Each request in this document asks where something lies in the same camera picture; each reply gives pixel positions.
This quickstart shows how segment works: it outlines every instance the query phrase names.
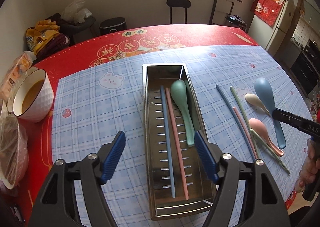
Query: green chopstick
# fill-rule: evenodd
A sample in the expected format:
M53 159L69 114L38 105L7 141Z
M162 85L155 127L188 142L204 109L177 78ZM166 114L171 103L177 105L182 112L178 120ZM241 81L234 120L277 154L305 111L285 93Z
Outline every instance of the green chopstick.
M240 108L240 111L241 111L241 113L242 113L242 116L243 116L243 118L244 118L244 121L245 121L245 123L247 124L248 130L249 130L249 133L250 133L251 127L250 127L250 124L249 124L249 120L248 120L248 118L247 118L247 115L245 114L245 111L244 111L243 107L242 107L242 104L241 104L241 101L240 101L240 99L239 99L239 97L238 97L238 94L236 93L235 88L233 88L233 86L230 87L230 90L231 90L233 96L235 97L236 102L238 103L238 106L239 106L239 108ZM258 157L258 159L260 159L260 157L259 157L259 152L258 152L258 147L257 147L257 143L255 142L255 140L253 139L253 137L252 137L251 139L252 139L252 144L253 144L253 147L254 147L254 149L255 149L255 151L256 151L257 157Z
M279 164L283 167L283 169L290 174L290 171L286 168L284 163L281 161L281 159L277 156L277 154L270 148L270 146L265 143L265 141L253 130L250 129L250 133L257 139L269 152L274 156L274 158L279 162Z

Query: yellow cloth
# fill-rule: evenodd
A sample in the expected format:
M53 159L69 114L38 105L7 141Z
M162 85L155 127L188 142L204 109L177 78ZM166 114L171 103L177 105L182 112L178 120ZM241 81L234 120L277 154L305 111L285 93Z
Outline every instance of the yellow cloth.
M59 34L59 30L60 26L56 22L51 22L51 20L37 22L35 28L29 28L26 31L29 49L37 55L51 39Z

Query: tile wall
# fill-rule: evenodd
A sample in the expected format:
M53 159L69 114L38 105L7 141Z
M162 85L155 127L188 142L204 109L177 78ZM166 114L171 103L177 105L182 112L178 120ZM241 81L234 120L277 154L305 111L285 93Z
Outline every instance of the tile wall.
M316 34L301 18L299 19L298 25L294 31L294 38L298 41L298 43L302 43L303 47L307 45L308 39L316 41L318 48L320 46L319 35Z

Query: chopstick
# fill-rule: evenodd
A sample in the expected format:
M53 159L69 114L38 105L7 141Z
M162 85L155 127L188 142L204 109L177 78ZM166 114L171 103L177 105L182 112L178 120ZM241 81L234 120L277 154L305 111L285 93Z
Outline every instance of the chopstick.
M250 127L249 120L248 120L248 118L247 118L247 115L245 114L245 111L244 111L244 109L243 109L243 107L242 107L242 104L241 104L241 101L240 101L240 99L239 99L239 97L238 97L238 95L237 95L237 93L236 93L236 91L235 91L235 88L233 88L233 86L231 86L231 87L230 87L230 90L231 90L233 96L234 96L235 99L236 99L236 102L237 102L237 104L238 104L238 106L239 106L239 108L240 108L240 111L241 111L241 113L242 113L242 116L243 116L243 118L244 118L244 121L245 121L245 123L247 124L247 128L248 128L248 130L250 131L251 127ZM256 142L255 142L254 139L251 139L251 142L252 142L252 144L253 144L253 148L254 148L254 150L255 150L255 153L257 154L257 158L259 159L259 152L258 152L257 144L256 144Z
M257 139L269 152L274 156L274 158L279 162L279 164L283 167L283 169L290 174L290 171L286 168L282 160L277 156L277 154L271 149L270 146L253 130L250 129L250 133Z
M256 159L258 159L256 150L255 150L254 145L253 145L252 140L251 140L251 137L250 137L249 133L245 130L245 125L244 125L244 123L242 122L242 119L241 119L241 117L240 117L240 114L239 114L237 108L236 108L236 107L233 107L233 110L235 111L235 113L236 113L236 115L237 115L237 117L238 117L238 119L239 119L239 121L240 121L243 129L244 129L244 132L245 132L245 134L247 135L247 138L248 138L249 143L250 143L250 146L251 146L251 148L252 148L254 157L255 157Z
M174 186L173 178L173 165L172 165L172 155L171 155L171 146L170 146L170 135L169 135L169 123L168 123L168 114L167 114L167 102L165 98L165 92L163 85L160 86L160 95L162 103L162 111L164 118L164 132L165 132L165 141L167 144L167 154L168 154L168 164L169 164L169 173L170 173L170 185L171 185L171 194L172 198L176 197L176 190Z
M178 129L177 129L177 124L176 124L176 118L175 118L175 115L173 113L173 107L172 107L172 101L171 101L169 88L165 88L165 94L166 94L166 97L167 97L169 115L170 115L170 119L171 119L171 125L172 125L174 140L175 140L175 143L176 143L176 148L177 148L177 153L178 153L178 160L179 160L179 166L180 166L180 171L181 171L182 187L183 187L184 197L186 198L186 200L189 200L186 173L184 171L184 165L183 165L181 147L180 147L180 142L179 142Z
M229 108L229 110L230 110L231 114L233 115L234 119L236 120L236 122L237 122L237 124L238 124L238 127L239 127L239 129L240 129L240 131L241 131L241 133L242 133L242 135L243 135L243 137L244 137L244 140L246 141L246 144L247 144L247 146L248 146L248 148L249 148L249 151L250 151L252 160L255 161L256 159L255 159L253 150L252 150L252 148L251 148L251 146L250 146L249 139L247 138L247 135L245 134L244 129L243 129L243 127L241 126L241 123L240 123L240 121L239 121L239 119L238 119L235 111L234 111L233 108L231 107L230 102L228 101L226 95L223 93L223 91L221 90L221 88L220 88L220 86L219 86L218 84L216 84L216 88L217 88L218 92L220 93L221 97L224 99L225 103L227 104L227 107Z

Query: blue chopstick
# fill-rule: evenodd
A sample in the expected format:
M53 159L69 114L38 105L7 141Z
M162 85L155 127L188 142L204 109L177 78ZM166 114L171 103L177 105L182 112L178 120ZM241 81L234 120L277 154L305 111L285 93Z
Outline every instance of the blue chopstick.
M162 103L162 111L163 111L163 118L164 118L165 141L167 143L167 154L168 154L168 163L169 163L169 172L170 172L171 194L172 194L172 198L175 198L176 197L176 189L174 187L174 178L173 178L172 155L171 155L169 123L168 123L168 114L167 114L167 101L166 101L165 91L164 91L163 85L160 86L160 94L161 94L161 103Z
M239 129L240 129L240 131L241 131L241 133L242 133L242 135L243 135L243 137L244 137L244 140L245 140L245 142L246 142L246 144L247 144L247 146L248 146L248 148L249 148L249 151L250 151L250 153L251 153L251 157L252 157L253 161L255 161L256 159L255 159L255 157L254 157L254 153L253 153L252 148L251 148L251 146L250 146L249 139L247 138L247 135L245 134L244 129L243 129L243 127L242 127L242 125L241 125L241 123L240 123L237 115L235 114L235 112L234 112L234 110L233 110L230 102L228 101L227 97L226 97L225 94L222 92L222 90L221 90L221 88L220 88L220 86L219 86L218 84L216 84L216 88L217 88L218 92L220 93L221 97L224 99L225 103L227 104L227 106L228 106L231 114L232 114L233 117L235 118L235 120L236 120L236 122L237 122L237 124L238 124L238 127L239 127Z

